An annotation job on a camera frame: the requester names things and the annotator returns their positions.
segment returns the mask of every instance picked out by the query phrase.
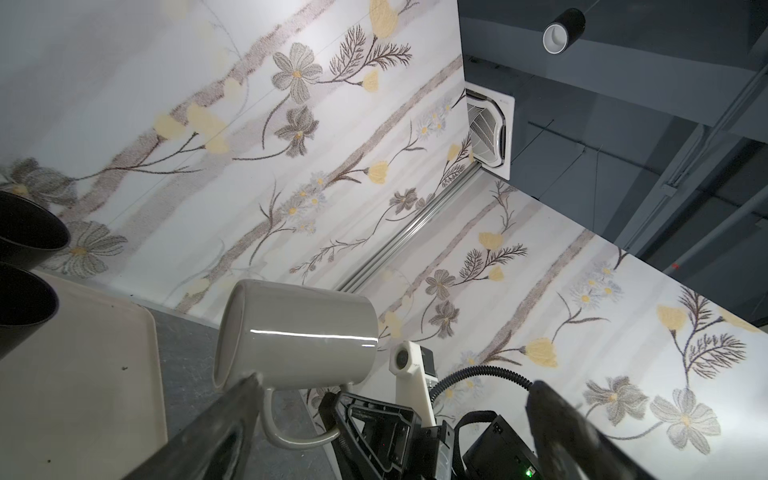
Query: flower center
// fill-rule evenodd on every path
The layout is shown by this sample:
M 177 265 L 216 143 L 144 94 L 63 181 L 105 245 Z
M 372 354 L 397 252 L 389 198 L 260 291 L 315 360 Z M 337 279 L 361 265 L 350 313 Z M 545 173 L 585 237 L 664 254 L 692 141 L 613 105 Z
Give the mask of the flower center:
M 29 189 L 26 185 L 15 184 L 11 187 L 11 193 L 14 195 L 29 195 Z

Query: gray flower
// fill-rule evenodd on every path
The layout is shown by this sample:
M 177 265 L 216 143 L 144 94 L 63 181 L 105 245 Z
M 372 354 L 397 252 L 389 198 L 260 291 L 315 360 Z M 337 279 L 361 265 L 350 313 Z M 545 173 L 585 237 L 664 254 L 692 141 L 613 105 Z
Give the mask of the gray flower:
M 452 286 L 456 282 L 456 277 L 448 273 L 447 270 L 436 270 L 435 276 L 428 276 L 426 282 L 429 284 L 427 295 L 434 295 L 437 292 L 437 297 L 440 300 L 445 300 L 451 296 L 446 287 Z
M 52 168 L 40 167 L 34 158 L 0 167 L 0 176 L 5 179 L 0 183 L 0 190 L 24 197 L 46 209 L 51 204 L 69 207 L 78 198 L 71 178 Z
M 433 198 L 435 198 L 435 194 L 429 194 L 426 200 L 419 198 L 419 201 L 416 202 L 416 209 L 421 210 L 422 208 L 426 207 Z
M 419 195 L 416 195 L 416 189 L 409 188 L 403 195 L 400 192 L 395 192 L 395 196 L 389 199 L 389 205 L 397 205 L 395 214 L 399 214 L 402 209 L 411 210 L 418 199 Z
M 323 401 L 323 397 L 326 395 L 326 393 L 329 393 L 329 392 L 339 393 L 341 391 L 341 389 L 337 386 L 330 386 L 330 387 L 321 386 L 320 388 L 315 390 L 317 391 L 317 395 L 310 400 L 310 405 L 312 405 L 312 408 L 314 408 L 315 410 L 317 410 L 320 407 L 320 402 Z
M 312 116 L 312 112 L 305 106 L 301 108 L 292 108 L 286 114 L 288 125 L 278 129 L 275 132 L 281 140 L 290 140 L 286 155 L 295 157 L 296 155 L 306 155 L 304 146 L 304 137 L 314 138 L 313 134 L 319 123 Z
M 710 444 L 704 436 L 720 434 L 715 412 L 703 403 L 696 404 L 696 396 L 690 389 L 675 389 L 672 396 L 675 405 L 660 396 L 650 404 L 650 410 L 659 420 L 672 424 L 667 430 L 670 442 L 682 450 L 690 440 L 696 450 L 709 454 Z
M 458 317 L 459 309 L 454 307 L 450 300 L 446 300 L 435 306 L 435 311 L 437 315 L 432 317 L 429 322 L 440 327 L 437 333 L 438 338 L 444 339 L 447 336 L 453 336 L 451 323 L 458 322 L 456 317 Z
M 605 409 L 608 413 L 608 419 L 616 426 L 624 418 L 625 413 L 638 420 L 645 416 L 645 406 L 648 403 L 648 397 L 643 395 L 639 388 L 629 383 L 629 377 L 618 376 L 615 379 L 608 377 L 608 389 L 600 387 L 597 383 L 589 380 L 587 390 L 584 392 L 584 399 L 589 405 L 607 405 Z
M 106 225 L 75 221 L 67 224 L 72 236 L 69 247 L 46 260 L 42 266 L 66 275 L 88 278 L 107 271 L 98 257 L 113 257 L 123 251 L 126 238 L 110 235 Z
M 310 99 L 306 84 L 313 84 L 323 74 L 323 67 L 315 61 L 312 50 L 304 44 L 294 43 L 290 47 L 290 58 L 280 52 L 273 55 L 277 66 L 282 70 L 272 76 L 272 84 L 280 90 L 290 87 L 290 97 L 297 104 Z

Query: mug handle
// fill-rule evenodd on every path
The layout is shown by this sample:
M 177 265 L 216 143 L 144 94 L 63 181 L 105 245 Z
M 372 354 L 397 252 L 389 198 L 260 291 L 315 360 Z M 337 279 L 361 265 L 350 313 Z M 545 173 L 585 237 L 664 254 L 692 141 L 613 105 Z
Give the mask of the mug handle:
M 345 392 L 349 391 L 349 385 L 342 386 L 342 390 Z M 272 445 L 288 450 L 307 450 L 325 445 L 339 437 L 339 427 L 336 426 L 328 432 L 311 439 L 297 439 L 282 433 L 277 428 L 277 425 L 275 425 L 275 419 L 272 418 L 272 394 L 274 392 L 275 389 L 273 388 L 264 389 L 261 399 L 261 426 L 266 439 Z

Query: air conditioner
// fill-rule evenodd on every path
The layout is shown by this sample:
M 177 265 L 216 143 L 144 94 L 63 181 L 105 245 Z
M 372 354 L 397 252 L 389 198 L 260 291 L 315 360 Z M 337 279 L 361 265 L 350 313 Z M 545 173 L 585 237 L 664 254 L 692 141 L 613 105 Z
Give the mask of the air conditioner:
M 466 82 L 472 153 L 483 168 L 509 180 L 511 160 L 525 146 L 527 122 L 515 98 Z

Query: black light fixture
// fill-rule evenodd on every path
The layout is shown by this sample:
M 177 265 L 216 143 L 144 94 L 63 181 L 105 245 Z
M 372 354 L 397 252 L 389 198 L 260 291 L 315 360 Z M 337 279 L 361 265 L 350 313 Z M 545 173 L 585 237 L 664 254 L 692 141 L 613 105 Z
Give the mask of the black light fixture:
M 584 33 L 584 27 L 587 25 L 587 19 L 584 14 L 589 12 L 592 7 L 598 4 L 600 0 L 590 5 L 584 13 L 578 8 L 569 8 L 562 12 L 544 29 L 544 49 L 553 55 L 560 54 L 566 48 L 573 45 L 575 41 Z

